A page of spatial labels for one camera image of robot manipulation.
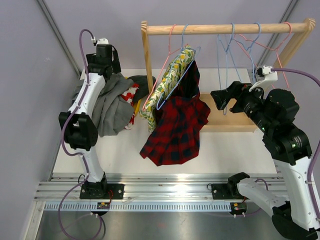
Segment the blue wire hanger grey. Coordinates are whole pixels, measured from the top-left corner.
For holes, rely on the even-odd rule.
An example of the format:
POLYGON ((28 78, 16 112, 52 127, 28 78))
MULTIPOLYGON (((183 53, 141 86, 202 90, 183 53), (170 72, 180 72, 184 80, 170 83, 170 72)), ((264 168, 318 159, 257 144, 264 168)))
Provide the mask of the blue wire hanger grey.
MULTIPOLYGON (((227 88, 229 85, 228 85, 228 80, 229 80, 229 61, 228 61, 228 54, 230 53, 230 57, 231 57, 231 60, 232 60, 232 63, 233 63, 233 66, 234 66, 234 69, 236 71, 236 74, 239 78, 240 81, 242 81, 241 77, 240 77, 240 74, 238 72, 238 69, 236 67, 236 64, 235 64, 235 60, 234 60, 234 57, 233 57, 233 54, 232 52, 230 51, 230 45, 231 45, 231 42, 234 38, 234 35, 235 35, 235 24, 232 22, 231 23, 231 27, 232 27, 232 32, 231 32, 231 36, 229 37, 229 40, 227 40, 227 36, 224 35, 225 37, 225 43, 226 45, 224 45, 222 39, 221 39, 221 35, 218 34, 217 35, 217 39, 216 39, 216 47, 217 47, 217 52, 216 52, 216 59, 217 59, 217 70, 218 70, 218 81, 219 81, 219 88, 220 90, 222 90, 222 81, 221 81, 221 74, 220 74, 220 60, 219 60, 219 54, 218 54, 218 46, 219 44, 221 45, 223 51, 224 51, 224 54, 225 54, 225 87, 227 88)), ((227 115, 227 106, 223 109, 223 115, 226 116, 227 115)))

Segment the lemon print skirt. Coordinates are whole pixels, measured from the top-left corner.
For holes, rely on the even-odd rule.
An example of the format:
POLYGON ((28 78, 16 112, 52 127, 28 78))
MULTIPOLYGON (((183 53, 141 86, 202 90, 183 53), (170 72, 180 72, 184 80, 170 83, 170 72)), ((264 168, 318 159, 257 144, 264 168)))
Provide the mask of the lemon print skirt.
POLYGON ((171 91, 171 87, 175 84, 180 75, 178 69, 180 67, 185 67, 186 64, 189 64, 192 61, 192 47, 190 45, 186 45, 184 47, 186 47, 186 49, 182 52, 182 57, 178 57, 175 63, 174 60, 169 63, 167 69, 165 70, 165 73, 162 76, 161 82, 155 87, 153 94, 148 100, 145 106, 145 110, 143 110, 142 108, 140 110, 141 118, 147 120, 147 127, 150 133, 156 128, 155 111, 160 96, 163 92, 165 92, 165 94, 167 95, 171 91))

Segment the red plaid skirt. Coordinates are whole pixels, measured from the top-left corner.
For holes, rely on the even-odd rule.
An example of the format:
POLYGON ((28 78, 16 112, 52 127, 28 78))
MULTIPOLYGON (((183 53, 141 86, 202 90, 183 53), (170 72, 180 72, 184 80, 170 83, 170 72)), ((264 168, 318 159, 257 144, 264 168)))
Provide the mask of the red plaid skirt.
POLYGON ((155 165, 182 165, 197 157, 200 130, 211 112, 200 100, 200 73, 195 61, 172 93, 165 95, 162 107, 155 110, 156 127, 140 151, 155 165))

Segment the blue wire hanger plaid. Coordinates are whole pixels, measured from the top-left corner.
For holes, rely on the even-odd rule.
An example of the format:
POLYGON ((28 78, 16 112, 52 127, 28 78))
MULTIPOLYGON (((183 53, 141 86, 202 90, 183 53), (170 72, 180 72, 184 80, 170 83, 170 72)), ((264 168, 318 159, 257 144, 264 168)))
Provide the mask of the blue wire hanger plaid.
MULTIPOLYGON (((170 67, 170 71, 173 69, 174 67, 174 63, 176 62, 176 60, 178 59, 178 57, 180 57, 180 59, 182 59, 182 53, 183 51, 187 48, 187 47, 183 47, 183 43, 184 43, 184 34, 185 34, 185 30, 188 27, 189 24, 186 24, 182 30, 182 34, 181 34, 181 48, 180 48, 180 54, 174 59, 173 64, 170 67)), ((166 95, 165 92, 163 92, 161 94, 161 96, 158 99, 158 102, 156 103, 156 109, 160 110, 162 108, 162 106, 166 103, 166 101, 170 98, 170 96, 172 95, 172 93, 174 92, 174 90, 177 88, 177 86, 180 84, 182 77, 186 74, 186 71, 190 68, 191 64, 194 62, 195 58, 197 57, 197 55, 199 54, 201 50, 201 47, 198 46, 197 49, 193 49, 191 48, 192 51, 192 58, 191 58, 191 62, 188 64, 185 64, 185 67, 180 67, 178 68, 179 72, 177 71, 176 73, 179 73, 179 78, 177 79, 176 82, 174 82, 174 85, 171 87, 170 92, 166 95)))

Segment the dark grey dotted skirt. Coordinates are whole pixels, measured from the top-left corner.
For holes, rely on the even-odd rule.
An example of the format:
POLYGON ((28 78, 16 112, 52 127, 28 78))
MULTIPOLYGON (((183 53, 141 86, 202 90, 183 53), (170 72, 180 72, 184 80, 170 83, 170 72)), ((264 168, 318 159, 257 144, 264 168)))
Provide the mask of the dark grey dotted skirt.
POLYGON ((146 75, 133 75, 129 76, 135 84, 138 84, 138 90, 135 92, 133 97, 133 103, 137 103, 140 99, 144 98, 149 94, 149 87, 148 87, 148 78, 146 75))

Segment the red floral white skirt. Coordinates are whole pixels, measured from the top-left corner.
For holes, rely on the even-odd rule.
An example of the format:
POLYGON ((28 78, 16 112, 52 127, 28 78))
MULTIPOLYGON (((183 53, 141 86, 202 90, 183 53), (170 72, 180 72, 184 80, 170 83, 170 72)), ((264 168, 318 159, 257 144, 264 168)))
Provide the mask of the red floral white skirt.
MULTIPOLYGON (((121 97, 129 103, 132 107, 134 106, 133 103, 133 98, 136 95, 137 90, 139 89, 139 85, 137 83, 134 83, 128 90, 126 90, 121 97)), ((135 108, 133 109, 133 114, 129 120, 129 123, 124 127, 126 130, 131 130, 134 126, 134 121, 135 121, 135 108)))

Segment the grey pleated skirt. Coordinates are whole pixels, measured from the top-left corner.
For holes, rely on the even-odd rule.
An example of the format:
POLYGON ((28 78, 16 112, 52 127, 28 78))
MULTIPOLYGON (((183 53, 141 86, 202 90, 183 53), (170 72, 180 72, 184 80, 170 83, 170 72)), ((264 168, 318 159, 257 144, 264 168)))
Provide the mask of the grey pleated skirt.
POLYGON ((121 73, 113 73, 102 88, 91 117, 100 137, 116 136, 129 123, 134 109, 122 94, 133 84, 121 73))

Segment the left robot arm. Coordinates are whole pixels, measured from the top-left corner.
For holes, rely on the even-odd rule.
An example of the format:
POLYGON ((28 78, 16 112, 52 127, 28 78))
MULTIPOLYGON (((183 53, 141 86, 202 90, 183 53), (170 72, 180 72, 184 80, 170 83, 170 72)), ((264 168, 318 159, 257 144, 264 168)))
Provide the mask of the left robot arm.
POLYGON ((117 50, 106 38, 99 39, 96 52, 86 55, 87 68, 80 91, 67 112, 58 116, 62 131, 62 146, 69 145, 75 153, 67 155, 79 156, 84 168, 84 179, 81 186, 81 199, 112 199, 115 184, 108 184, 97 151, 98 130, 92 120, 94 107, 113 73, 121 70, 117 50))

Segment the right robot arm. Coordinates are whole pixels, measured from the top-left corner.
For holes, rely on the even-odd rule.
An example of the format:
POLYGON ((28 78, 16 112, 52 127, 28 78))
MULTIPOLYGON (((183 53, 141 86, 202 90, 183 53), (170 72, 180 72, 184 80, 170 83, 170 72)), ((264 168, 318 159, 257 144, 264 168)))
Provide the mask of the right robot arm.
POLYGON ((228 178, 228 195, 254 202, 270 216, 282 237, 316 240, 320 217, 316 212, 319 197, 310 191, 312 150, 307 135, 294 125, 300 108, 294 95, 279 88, 265 94, 263 88, 239 81, 210 94, 218 110, 225 109, 230 100, 235 100, 230 111, 246 114, 261 130, 262 142, 282 174, 288 197, 275 196, 244 172, 228 178))

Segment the wooden clothes rack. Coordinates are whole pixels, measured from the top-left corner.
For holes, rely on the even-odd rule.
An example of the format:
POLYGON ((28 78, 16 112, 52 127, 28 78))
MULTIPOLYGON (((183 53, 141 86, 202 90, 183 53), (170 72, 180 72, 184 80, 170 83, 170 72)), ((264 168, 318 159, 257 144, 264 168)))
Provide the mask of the wooden clothes rack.
MULTIPOLYGON (((309 37, 316 27, 316 20, 306 18, 302 23, 266 23, 262 25, 254 24, 200 24, 200 25, 148 25, 142 21, 140 25, 141 37, 144 51, 145 69, 148 82, 148 90, 153 92, 153 77, 150 57, 149 36, 172 36, 172 35, 217 35, 217 34, 285 34, 293 33, 292 38, 286 44, 279 59, 274 63, 276 67, 285 66, 295 55, 301 45, 309 37)), ((254 123, 243 113, 237 113, 235 116, 223 116, 214 106, 214 101, 209 93, 202 93, 200 99, 203 100, 211 109, 206 124, 201 131, 205 133, 228 133, 228 132, 248 132, 253 133, 256 130, 254 123)))

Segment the yellow plastic tray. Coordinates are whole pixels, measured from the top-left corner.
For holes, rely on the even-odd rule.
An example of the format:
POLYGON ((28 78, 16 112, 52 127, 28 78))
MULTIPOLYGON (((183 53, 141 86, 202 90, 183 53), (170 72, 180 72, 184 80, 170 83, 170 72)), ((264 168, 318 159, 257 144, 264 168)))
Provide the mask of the yellow plastic tray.
POLYGON ((133 108, 135 109, 135 115, 137 114, 138 110, 139 110, 139 105, 140 105, 140 100, 136 103, 134 103, 133 108))

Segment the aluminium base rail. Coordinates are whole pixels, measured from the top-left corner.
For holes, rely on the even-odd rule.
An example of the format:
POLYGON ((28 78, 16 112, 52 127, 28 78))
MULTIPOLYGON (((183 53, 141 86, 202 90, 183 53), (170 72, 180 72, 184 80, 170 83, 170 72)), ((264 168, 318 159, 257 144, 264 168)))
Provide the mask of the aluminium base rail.
MULTIPOLYGON (((45 210, 57 210, 59 202, 77 184, 79 173, 54 172, 39 183, 25 240, 34 240, 45 210)), ((110 210, 114 212, 218 212, 230 209, 231 197, 220 199, 211 184, 225 184, 226 174, 107 174, 114 191, 110 210)))

